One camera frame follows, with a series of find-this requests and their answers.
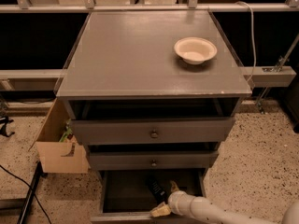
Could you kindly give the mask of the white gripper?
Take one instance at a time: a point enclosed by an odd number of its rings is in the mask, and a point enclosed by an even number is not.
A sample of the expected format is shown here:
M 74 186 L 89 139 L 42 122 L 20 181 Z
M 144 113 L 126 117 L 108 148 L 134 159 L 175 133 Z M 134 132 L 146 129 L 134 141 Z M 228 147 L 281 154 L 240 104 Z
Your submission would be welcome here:
M 170 185 L 170 190 L 173 193 L 168 198 L 168 204 L 162 202 L 153 208 L 150 211 L 153 217 L 169 216 L 171 211 L 180 216 L 188 216 L 190 214 L 192 195 L 179 191 L 179 187 L 174 180 L 170 181 Z

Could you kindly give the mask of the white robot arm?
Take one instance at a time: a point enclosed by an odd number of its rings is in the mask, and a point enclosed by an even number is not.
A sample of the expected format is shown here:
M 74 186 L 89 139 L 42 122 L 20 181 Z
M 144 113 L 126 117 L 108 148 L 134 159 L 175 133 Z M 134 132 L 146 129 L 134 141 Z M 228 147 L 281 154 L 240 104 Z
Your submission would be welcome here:
M 180 190 L 173 180 L 170 185 L 171 194 L 166 197 L 166 192 L 156 181 L 148 184 L 158 204 L 150 211 L 152 217 L 165 217 L 173 213 L 205 224 L 275 224 L 269 220 L 224 210 L 205 197 L 193 196 Z

